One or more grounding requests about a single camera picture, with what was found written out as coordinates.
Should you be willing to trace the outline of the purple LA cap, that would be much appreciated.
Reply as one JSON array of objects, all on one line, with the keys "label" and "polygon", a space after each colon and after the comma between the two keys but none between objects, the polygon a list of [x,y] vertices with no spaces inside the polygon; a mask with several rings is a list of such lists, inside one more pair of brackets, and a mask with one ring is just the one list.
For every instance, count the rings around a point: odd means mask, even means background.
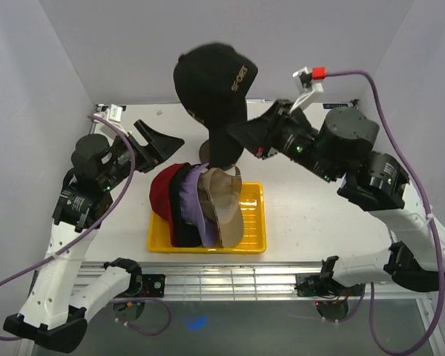
[{"label": "purple LA cap", "polygon": [[214,223],[203,213],[199,195],[198,180],[208,164],[199,164],[191,168],[179,186],[180,211],[185,223],[197,227],[201,243],[205,248],[217,244],[217,233]]}]

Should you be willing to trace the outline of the beige R cap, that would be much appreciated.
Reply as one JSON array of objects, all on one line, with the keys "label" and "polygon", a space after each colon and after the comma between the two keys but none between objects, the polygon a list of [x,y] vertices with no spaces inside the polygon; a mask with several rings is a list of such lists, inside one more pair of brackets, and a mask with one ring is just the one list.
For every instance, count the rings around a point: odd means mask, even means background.
[{"label": "beige R cap", "polygon": [[221,168],[210,168],[200,174],[197,187],[203,214],[216,224],[221,246],[236,247],[244,235],[240,169],[234,166],[234,174],[227,174]]}]

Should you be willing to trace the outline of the black R sport cap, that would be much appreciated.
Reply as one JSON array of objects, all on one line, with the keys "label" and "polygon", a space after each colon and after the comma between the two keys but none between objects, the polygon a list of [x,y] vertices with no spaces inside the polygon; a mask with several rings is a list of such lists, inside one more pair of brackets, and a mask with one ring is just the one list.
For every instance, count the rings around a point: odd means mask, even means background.
[{"label": "black R sport cap", "polygon": [[202,44],[178,58],[173,78],[184,109],[208,130],[211,168],[229,168],[243,153],[227,131],[248,120],[246,95],[258,67],[231,45]]}]

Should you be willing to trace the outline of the black cap red trim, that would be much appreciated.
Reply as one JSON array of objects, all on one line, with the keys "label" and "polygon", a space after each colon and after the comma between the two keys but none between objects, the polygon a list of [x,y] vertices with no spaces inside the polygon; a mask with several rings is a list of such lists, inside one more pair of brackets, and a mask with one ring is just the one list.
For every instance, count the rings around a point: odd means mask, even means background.
[{"label": "black cap red trim", "polygon": [[169,198],[171,204],[171,244],[175,248],[196,248],[202,245],[200,233],[194,225],[182,218],[179,187],[187,173],[194,167],[189,163],[175,164],[176,173],[170,180]]}]

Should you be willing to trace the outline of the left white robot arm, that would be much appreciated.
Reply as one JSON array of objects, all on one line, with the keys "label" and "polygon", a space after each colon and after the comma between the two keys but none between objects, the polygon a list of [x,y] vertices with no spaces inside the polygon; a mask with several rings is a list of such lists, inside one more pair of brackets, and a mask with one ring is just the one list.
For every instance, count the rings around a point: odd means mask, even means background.
[{"label": "left white robot arm", "polygon": [[138,303],[145,293],[140,265],[125,258],[104,264],[97,280],[74,294],[73,286],[86,252],[103,220],[121,201],[112,190],[129,186],[135,172],[148,173],[173,156],[184,140],[159,133],[142,120],[134,127],[146,140],[140,145],[115,124],[113,142],[89,133],[76,143],[73,167],[64,181],[52,219],[45,263],[20,311],[4,321],[3,329],[55,352],[71,353],[83,340],[89,322],[115,298]]}]

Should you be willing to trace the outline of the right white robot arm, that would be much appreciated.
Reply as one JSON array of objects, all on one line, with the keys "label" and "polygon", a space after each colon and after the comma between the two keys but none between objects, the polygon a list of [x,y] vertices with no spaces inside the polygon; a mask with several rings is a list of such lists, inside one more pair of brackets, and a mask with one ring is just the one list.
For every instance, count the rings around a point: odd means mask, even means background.
[{"label": "right white robot arm", "polygon": [[314,128],[300,109],[278,100],[261,116],[228,126],[228,134],[260,159],[283,154],[325,182],[340,180],[337,194],[379,219],[394,235],[388,248],[349,258],[331,256],[299,290],[314,296],[353,286],[393,282],[417,292],[445,289],[445,228],[412,185],[412,175],[393,156],[374,150],[379,126],[356,108],[327,112]]}]

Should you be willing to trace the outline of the dark wooden mannequin stand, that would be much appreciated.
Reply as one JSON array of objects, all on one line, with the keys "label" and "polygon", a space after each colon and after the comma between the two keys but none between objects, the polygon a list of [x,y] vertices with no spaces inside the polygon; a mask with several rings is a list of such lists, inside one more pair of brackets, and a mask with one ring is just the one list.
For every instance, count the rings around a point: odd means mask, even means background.
[{"label": "dark wooden mannequin stand", "polygon": [[199,158],[202,164],[208,163],[209,168],[220,168],[227,171],[237,164],[242,152],[239,148],[229,148],[228,150],[217,148],[214,150],[211,141],[208,139],[200,146]]}]

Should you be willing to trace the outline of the yellow plastic tray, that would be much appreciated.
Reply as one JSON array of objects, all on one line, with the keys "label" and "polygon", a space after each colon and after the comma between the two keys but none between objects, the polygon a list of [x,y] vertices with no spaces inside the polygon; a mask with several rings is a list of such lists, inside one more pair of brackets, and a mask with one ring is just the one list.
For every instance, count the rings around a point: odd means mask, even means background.
[{"label": "yellow plastic tray", "polygon": [[171,245],[169,224],[151,212],[148,228],[147,248],[162,254],[261,254],[266,250],[266,219],[263,185],[260,182],[243,182],[240,208],[243,214],[244,235],[233,248],[216,245],[212,248],[202,246],[177,248]]}]

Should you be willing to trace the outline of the aluminium frame rail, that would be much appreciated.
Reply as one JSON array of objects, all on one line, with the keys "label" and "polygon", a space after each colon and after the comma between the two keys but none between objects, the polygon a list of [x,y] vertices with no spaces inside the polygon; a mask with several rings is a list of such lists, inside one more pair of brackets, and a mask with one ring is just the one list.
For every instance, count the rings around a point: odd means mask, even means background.
[{"label": "aluminium frame rail", "polygon": [[260,160],[243,154],[243,180],[263,187],[266,250],[261,254],[161,254],[148,249],[153,173],[136,174],[125,197],[103,222],[74,282],[79,291],[118,257],[140,262],[146,273],[167,277],[169,300],[292,299],[295,276],[313,274],[327,257],[380,251],[391,240],[384,224],[337,195],[286,157]]}]

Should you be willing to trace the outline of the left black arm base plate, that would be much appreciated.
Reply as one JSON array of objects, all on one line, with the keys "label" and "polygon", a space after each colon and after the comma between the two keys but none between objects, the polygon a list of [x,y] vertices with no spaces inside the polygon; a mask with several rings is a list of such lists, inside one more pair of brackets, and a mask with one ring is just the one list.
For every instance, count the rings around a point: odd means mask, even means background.
[{"label": "left black arm base plate", "polygon": [[141,274],[131,277],[129,288],[124,294],[129,297],[163,297],[165,280],[164,274]]}]

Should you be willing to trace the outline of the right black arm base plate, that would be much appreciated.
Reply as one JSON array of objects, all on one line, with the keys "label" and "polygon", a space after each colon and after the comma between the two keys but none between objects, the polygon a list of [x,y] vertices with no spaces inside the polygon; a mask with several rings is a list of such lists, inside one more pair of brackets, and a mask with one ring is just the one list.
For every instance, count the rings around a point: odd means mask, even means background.
[{"label": "right black arm base plate", "polygon": [[322,297],[332,299],[346,292],[358,294],[357,286],[345,287],[331,277],[321,277],[319,274],[296,274],[295,287],[299,297]]}]

